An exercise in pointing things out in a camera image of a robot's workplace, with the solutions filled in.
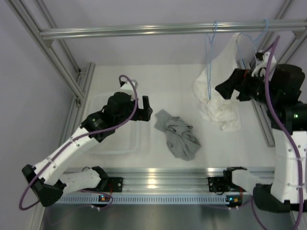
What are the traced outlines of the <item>grey tank top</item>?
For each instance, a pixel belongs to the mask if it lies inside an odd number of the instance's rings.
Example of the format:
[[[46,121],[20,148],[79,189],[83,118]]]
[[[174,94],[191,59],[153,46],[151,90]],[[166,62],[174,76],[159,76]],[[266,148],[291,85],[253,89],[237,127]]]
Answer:
[[[154,128],[166,136],[166,146],[175,158],[191,161],[201,148],[198,139],[193,135],[193,126],[179,116],[172,116],[165,110],[155,114]]]

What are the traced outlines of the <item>light blue wire hanger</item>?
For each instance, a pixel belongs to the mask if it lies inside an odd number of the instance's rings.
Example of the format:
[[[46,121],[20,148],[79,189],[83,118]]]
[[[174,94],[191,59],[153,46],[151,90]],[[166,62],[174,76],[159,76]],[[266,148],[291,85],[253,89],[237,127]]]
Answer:
[[[211,88],[211,75],[212,75],[212,50],[214,45],[214,39],[217,31],[217,21],[214,22],[213,35],[209,36],[206,34],[205,38],[205,55],[206,55],[206,74],[207,74],[207,90],[208,99],[212,98],[212,88]]]

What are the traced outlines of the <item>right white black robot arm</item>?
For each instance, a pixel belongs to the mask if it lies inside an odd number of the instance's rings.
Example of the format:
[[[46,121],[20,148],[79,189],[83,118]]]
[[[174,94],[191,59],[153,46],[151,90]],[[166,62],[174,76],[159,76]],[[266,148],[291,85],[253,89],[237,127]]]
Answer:
[[[272,184],[264,184],[245,168],[228,168],[224,187],[252,192],[256,207],[272,213],[307,210],[307,105],[299,101],[305,74],[298,66],[280,64],[265,84],[251,70],[235,69],[215,90],[226,100],[238,91],[241,102],[254,100],[267,107],[275,142]]]

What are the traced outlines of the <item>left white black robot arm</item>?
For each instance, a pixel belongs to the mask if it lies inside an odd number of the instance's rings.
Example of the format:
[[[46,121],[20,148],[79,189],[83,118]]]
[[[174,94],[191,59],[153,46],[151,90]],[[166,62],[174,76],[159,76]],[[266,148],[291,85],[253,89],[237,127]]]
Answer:
[[[88,117],[76,129],[74,134],[55,152],[36,165],[26,165],[22,173],[39,203],[48,207],[56,203],[63,195],[88,190],[103,192],[108,187],[109,177],[99,166],[77,173],[66,174],[70,164],[115,133],[116,129],[128,121],[151,119],[153,112],[148,96],[142,97],[143,107],[138,101],[124,92],[116,92],[109,97],[107,104]]]

